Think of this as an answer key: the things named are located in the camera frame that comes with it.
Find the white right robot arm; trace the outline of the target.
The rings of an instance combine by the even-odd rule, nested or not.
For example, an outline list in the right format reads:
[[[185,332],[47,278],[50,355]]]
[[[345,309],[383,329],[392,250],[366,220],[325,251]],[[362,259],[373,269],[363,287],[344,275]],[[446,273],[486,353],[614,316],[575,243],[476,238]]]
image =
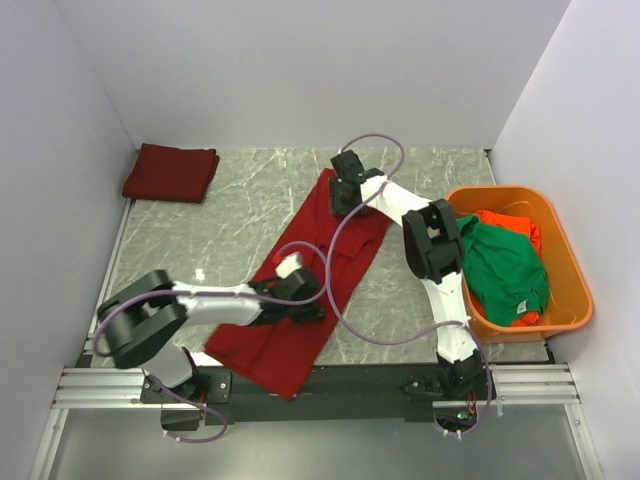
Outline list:
[[[368,207],[402,227],[406,262],[427,293],[437,335],[436,378],[426,391],[460,399],[486,373],[481,348],[469,328],[462,293],[464,246],[453,209],[399,186],[377,168],[366,170],[347,150],[331,159],[333,215],[352,218]]]

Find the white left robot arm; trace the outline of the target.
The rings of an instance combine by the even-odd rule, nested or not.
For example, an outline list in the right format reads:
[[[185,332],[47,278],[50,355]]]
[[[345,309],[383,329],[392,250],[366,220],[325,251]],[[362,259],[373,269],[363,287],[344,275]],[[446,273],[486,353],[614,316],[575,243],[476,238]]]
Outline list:
[[[320,292],[316,275],[301,266],[234,287],[174,282],[154,270],[98,307],[93,353],[119,369],[142,368],[173,399],[186,402],[199,392],[200,378],[189,351],[172,343],[183,325],[271,326],[286,317],[308,323],[323,313]]]

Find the red t shirt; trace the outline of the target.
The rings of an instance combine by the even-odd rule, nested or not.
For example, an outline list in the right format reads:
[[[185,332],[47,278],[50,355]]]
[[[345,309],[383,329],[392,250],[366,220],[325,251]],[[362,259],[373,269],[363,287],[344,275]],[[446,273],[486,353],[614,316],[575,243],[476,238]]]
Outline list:
[[[253,383],[292,399],[304,385],[349,299],[373,262],[389,219],[369,210],[347,224],[330,212],[326,168],[251,281],[300,306],[265,303],[252,326],[222,324],[207,355]]]

